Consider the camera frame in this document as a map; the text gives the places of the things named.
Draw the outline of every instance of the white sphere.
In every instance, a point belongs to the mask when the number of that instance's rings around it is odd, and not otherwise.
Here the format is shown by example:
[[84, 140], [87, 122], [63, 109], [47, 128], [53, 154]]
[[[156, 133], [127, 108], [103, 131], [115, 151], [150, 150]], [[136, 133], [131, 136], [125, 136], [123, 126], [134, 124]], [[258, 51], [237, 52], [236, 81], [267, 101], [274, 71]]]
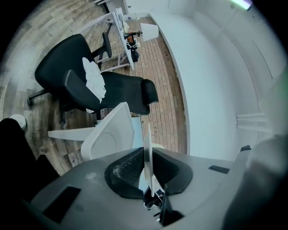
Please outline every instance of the white sphere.
[[14, 119], [18, 122], [22, 130], [25, 130], [27, 127], [26, 119], [24, 116], [20, 114], [14, 114], [10, 117], [11, 119]]

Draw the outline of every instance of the desk leg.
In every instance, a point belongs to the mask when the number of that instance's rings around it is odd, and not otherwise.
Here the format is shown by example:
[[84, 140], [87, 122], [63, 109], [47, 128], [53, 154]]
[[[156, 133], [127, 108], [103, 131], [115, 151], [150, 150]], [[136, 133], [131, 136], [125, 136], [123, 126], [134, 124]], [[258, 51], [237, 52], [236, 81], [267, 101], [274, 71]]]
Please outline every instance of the desk leg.
[[97, 23], [99, 23], [99, 22], [101, 22], [101, 21], [103, 21], [103, 20], [105, 20], [105, 19], [107, 19], [107, 18], [109, 18], [111, 16], [113, 16], [112, 13], [107, 13], [107, 14], [99, 17], [99, 18], [96, 18], [96, 19], [92, 20], [91, 22], [87, 23], [86, 25], [84, 25], [82, 28], [80, 28], [79, 30], [77, 30], [73, 34], [74, 35], [75, 34], [80, 34], [83, 31], [87, 30], [89, 27], [94, 26], [95, 24], [97, 24]]
[[108, 68], [108, 69], [106, 69], [106, 70], [101, 71], [101, 73], [106, 72], [106, 71], [115, 70], [115, 69], [118, 69], [118, 68], [121, 68], [121, 67], [125, 67], [125, 66], [129, 66], [129, 65], [130, 65], [130, 64], [127, 63], [127, 64], [123, 64], [123, 65], [119, 65], [119, 66], [114, 66], [114, 67], [111, 67], [111, 68]]
[[114, 58], [114, 57], [118, 57], [119, 55], [120, 55], [120, 53], [114, 54], [114, 55], [112, 55], [110, 58], [109, 58], [109, 57], [103, 58], [103, 59], [101, 59], [101, 60], [98, 60], [96, 63], [98, 64], [99, 62], [104, 62], [104, 61], [106, 61], [106, 60], [108, 60], [108, 59], [112, 59], [112, 58]]

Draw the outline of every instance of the wooden floor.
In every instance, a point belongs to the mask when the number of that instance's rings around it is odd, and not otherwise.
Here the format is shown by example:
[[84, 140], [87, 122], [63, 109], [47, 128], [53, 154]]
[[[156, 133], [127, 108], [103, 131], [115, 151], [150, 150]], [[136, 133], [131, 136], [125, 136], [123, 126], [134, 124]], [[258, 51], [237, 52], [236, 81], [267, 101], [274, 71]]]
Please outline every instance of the wooden floor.
[[[88, 0], [43, 1], [20, 26], [1, 64], [0, 119], [12, 114], [24, 115], [27, 120], [26, 139], [34, 155], [38, 157], [46, 154], [60, 175], [81, 162], [79, 150], [82, 142], [52, 139], [47, 136], [47, 131], [92, 127], [96, 124], [96, 116], [72, 110], [66, 113], [67, 122], [62, 127], [59, 122], [59, 102], [51, 94], [36, 98], [32, 107], [27, 105], [26, 100], [29, 94], [42, 89], [35, 81], [34, 72], [43, 57], [77, 28], [105, 13], [103, 6], [96, 6]], [[142, 18], [128, 24], [133, 31], [138, 31], [140, 22], [153, 23], [150, 18]], [[83, 32], [92, 51], [102, 45], [102, 32], [107, 29], [108, 25], [101, 23]], [[112, 52], [120, 52], [122, 47], [115, 26], [111, 27], [109, 39]], [[115, 72], [141, 76], [155, 83], [159, 103], [151, 105], [148, 116], [141, 116], [143, 133], [146, 133], [149, 122], [154, 143], [186, 154], [183, 101], [168, 48], [161, 35], [148, 42], [141, 39], [139, 42], [140, 59], [135, 63], [135, 71], [121, 68]], [[102, 69], [113, 64], [115, 61], [106, 62]], [[101, 115], [104, 117], [109, 111], [102, 110]]]

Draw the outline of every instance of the white chair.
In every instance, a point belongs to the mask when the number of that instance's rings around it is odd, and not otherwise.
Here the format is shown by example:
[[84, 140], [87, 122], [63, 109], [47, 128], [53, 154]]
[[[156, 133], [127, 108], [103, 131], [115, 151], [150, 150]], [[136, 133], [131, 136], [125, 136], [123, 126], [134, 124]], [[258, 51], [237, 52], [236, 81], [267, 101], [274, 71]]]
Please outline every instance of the white chair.
[[134, 129], [127, 102], [114, 108], [85, 139], [81, 147], [84, 161], [133, 148]]
[[48, 136], [84, 141], [81, 147], [84, 161], [143, 147], [140, 117], [131, 118], [127, 102], [115, 107], [96, 127], [48, 131]]

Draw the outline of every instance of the chair wheel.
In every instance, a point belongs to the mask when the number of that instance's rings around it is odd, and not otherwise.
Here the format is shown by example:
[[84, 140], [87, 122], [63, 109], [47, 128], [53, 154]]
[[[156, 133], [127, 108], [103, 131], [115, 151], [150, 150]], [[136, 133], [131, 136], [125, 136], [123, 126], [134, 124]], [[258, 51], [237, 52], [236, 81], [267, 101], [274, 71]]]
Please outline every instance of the chair wheel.
[[29, 106], [34, 105], [34, 102], [30, 98], [27, 99], [27, 103]]

